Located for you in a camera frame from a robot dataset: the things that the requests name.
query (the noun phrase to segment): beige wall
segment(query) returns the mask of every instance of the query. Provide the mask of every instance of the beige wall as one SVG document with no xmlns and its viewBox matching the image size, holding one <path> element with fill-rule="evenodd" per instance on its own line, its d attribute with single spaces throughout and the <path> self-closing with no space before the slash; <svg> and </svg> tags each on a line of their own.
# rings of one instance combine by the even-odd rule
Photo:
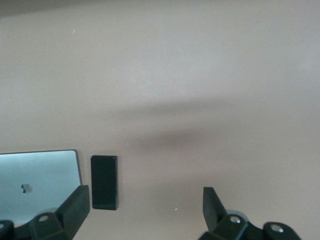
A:
<svg viewBox="0 0 320 240">
<path fill-rule="evenodd" d="M 320 239 L 320 1 L 1 1 L 0 152 L 119 156 L 75 239 L 195 240 L 202 188 Z"/>
</svg>

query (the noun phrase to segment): apple logo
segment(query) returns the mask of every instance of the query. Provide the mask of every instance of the apple logo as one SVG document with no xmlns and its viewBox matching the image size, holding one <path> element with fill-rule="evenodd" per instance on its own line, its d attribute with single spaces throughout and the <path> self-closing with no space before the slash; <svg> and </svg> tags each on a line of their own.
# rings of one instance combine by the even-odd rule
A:
<svg viewBox="0 0 320 240">
<path fill-rule="evenodd" d="M 32 192 L 32 186 L 29 184 L 22 184 L 21 188 L 23 189 L 23 193 L 26 195 Z"/>
</svg>

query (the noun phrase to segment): silver laptop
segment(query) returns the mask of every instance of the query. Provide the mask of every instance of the silver laptop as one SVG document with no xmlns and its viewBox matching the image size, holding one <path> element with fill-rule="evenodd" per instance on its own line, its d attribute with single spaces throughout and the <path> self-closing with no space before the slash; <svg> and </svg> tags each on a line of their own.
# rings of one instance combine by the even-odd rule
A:
<svg viewBox="0 0 320 240">
<path fill-rule="evenodd" d="M 81 184 L 75 150 L 0 154 L 0 220 L 54 212 Z"/>
</svg>

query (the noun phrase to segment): black rectangular block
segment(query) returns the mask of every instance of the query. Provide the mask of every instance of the black rectangular block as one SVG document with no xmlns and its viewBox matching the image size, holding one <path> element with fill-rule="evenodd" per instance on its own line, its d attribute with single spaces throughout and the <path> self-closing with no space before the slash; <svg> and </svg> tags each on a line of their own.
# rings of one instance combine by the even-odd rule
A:
<svg viewBox="0 0 320 240">
<path fill-rule="evenodd" d="M 117 210 L 118 158 L 94 155 L 91 157 L 92 207 Z"/>
</svg>

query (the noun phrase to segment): laptop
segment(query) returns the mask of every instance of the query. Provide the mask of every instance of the laptop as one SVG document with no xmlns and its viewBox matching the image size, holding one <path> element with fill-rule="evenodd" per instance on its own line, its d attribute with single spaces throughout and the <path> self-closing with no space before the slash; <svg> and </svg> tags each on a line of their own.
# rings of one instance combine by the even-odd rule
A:
<svg viewBox="0 0 320 240">
<path fill-rule="evenodd" d="M 54 212 L 81 184 L 76 150 L 0 154 L 0 220 Z"/>
</svg>

